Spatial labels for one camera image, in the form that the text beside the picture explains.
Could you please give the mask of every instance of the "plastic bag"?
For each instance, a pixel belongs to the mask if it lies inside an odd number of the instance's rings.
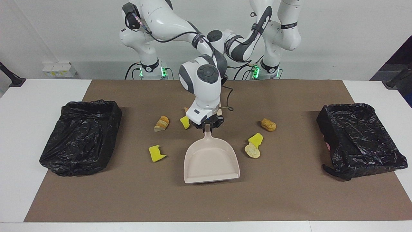
[[[41,165],[60,176],[103,170],[115,148],[121,118],[116,102],[67,103],[40,157]]]
[[[408,167],[370,105],[325,105],[317,122],[334,169],[322,167],[333,176],[350,180]]]

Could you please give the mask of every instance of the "white table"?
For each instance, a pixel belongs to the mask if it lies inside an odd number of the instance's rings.
[[[289,221],[210,223],[23,223],[47,169],[39,154],[60,116],[61,106],[81,101],[90,80],[27,80],[0,98],[0,231],[271,231],[410,232],[412,221]],[[396,90],[381,82],[344,81],[357,103],[367,103],[396,143],[412,160],[412,109]],[[412,197],[412,169],[396,171]]]

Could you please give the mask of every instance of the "black cable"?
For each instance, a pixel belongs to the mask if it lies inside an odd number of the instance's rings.
[[[173,41],[173,40],[175,40],[175,39],[177,39],[177,38],[179,38],[179,37],[181,37],[181,36],[183,36],[183,35],[186,35],[186,34],[196,34],[196,35],[197,35],[197,32],[187,31],[187,32],[181,33],[181,34],[179,34],[179,35],[177,35],[177,36],[175,36],[175,37],[173,37],[173,38],[171,38],[171,39],[168,39],[168,40],[158,40],[158,39],[156,39],[156,38],[152,35],[153,32],[151,32],[151,31],[149,31],[149,30],[147,30],[147,29],[146,29],[146,31],[147,31],[147,34],[150,35],[150,37],[152,37],[155,41],[157,41],[157,42],[159,42],[159,43],[167,43],[167,42]]]
[[[133,70],[131,71],[131,78],[132,78],[132,80],[134,80],[134,71],[136,71],[136,70],[139,70],[139,71],[140,71],[140,69],[133,69]]]
[[[246,75],[246,73],[251,73],[251,72],[252,72],[252,69],[246,70],[246,72],[243,73],[242,80],[247,80],[247,79],[245,79],[245,75]]]
[[[233,110],[234,110],[233,107],[230,107],[230,106],[229,106],[229,97],[230,97],[230,94],[233,92],[233,89],[234,89],[234,88],[232,88],[232,87],[227,87],[227,86],[225,86],[225,85],[222,85],[222,87],[230,90],[230,92],[229,92],[229,94],[227,95],[227,98],[226,98],[226,107],[227,107],[227,109],[228,109],[229,111],[233,111]]]
[[[124,76],[124,79],[125,79],[125,80],[127,80],[127,75],[129,74],[130,69],[131,69],[133,66],[135,66],[135,65],[141,65],[141,64],[140,64],[140,63],[133,63],[133,64],[127,69],[126,75]]]
[[[252,63],[252,60],[248,60],[248,61],[247,61],[247,64],[250,64],[250,63]],[[244,66],[247,65],[247,64],[241,65],[241,66],[239,66],[239,67],[228,66],[227,68],[228,68],[228,69],[239,69],[239,68],[241,68],[241,67],[244,67]]]
[[[252,30],[257,31],[258,34],[260,34],[260,35],[262,36],[262,34],[261,34],[256,28],[253,28],[253,27],[252,27]],[[240,42],[238,39],[235,39],[235,41],[238,42],[238,43],[240,43],[241,45],[250,45],[250,44],[253,43],[255,40],[256,40],[256,39],[252,40],[252,41],[249,42],[249,43],[245,43],[246,41],[245,41],[245,42]]]
[[[263,55],[261,58],[259,58],[259,59],[255,62],[255,64],[259,63],[259,61],[260,61],[264,56],[265,56],[265,55]]]
[[[234,75],[233,80],[236,80],[237,75],[238,75],[238,74],[240,73],[240,71],[241,71],[242,69],[244,69],[245,67],[248,67],[248,64],[243,65],[243,67],[241,67],[241,68],[236,72],[236,74]]]
[[[279,79],[282,77],[282,74],[283,74],[283,69],[281,69],[282,70],[282,72],[281,72],[281,74],[279,75]]]
[[[173,80],[175,80],[175,76],[173,75],[173,70],[171,68],[164,68],[165,70],[170,70],[170,72],[172,72],[172,78]]]

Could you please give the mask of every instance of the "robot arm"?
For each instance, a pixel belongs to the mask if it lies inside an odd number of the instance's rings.
[[[222,53],[228,55],[234,61],[247,61],[263,34],[272,16],[272,5],[274,0],[249,0],[256,18],[249,35],[244,38],[231,30],[211,31],[208,39]]]
[[[182,64],[179,70],[183,87],[195,95],[186,115],[200,128],[204,128],[205,123],[210,124],[211,129],[220,126],[223,119],[217,118],[216,113],[220,103],[221,76],[227,69],[223,54],[195,26],[177,16],[165,0],[134,0],[125,4],[122,12],[130,29],[121,32],[122,42],[135,49],[146,66],[158,63],[155,50],[146,44],[150,41],[147,36],[163,43],[186,41],[202,54]]]
[[[265,41],[265,55],[260,62],[260,76],[269,79],[279,68],[283,50],[295,50],[301,41],[297,19],[304,0],[282,0],[278,9],[281,23],[270,21],[262,37]]]

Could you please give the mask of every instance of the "dustpan handle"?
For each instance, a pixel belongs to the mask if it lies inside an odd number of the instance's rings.
[[[210,125],[205,125],[205,138],[212,138],[212,133],[210,132]]]

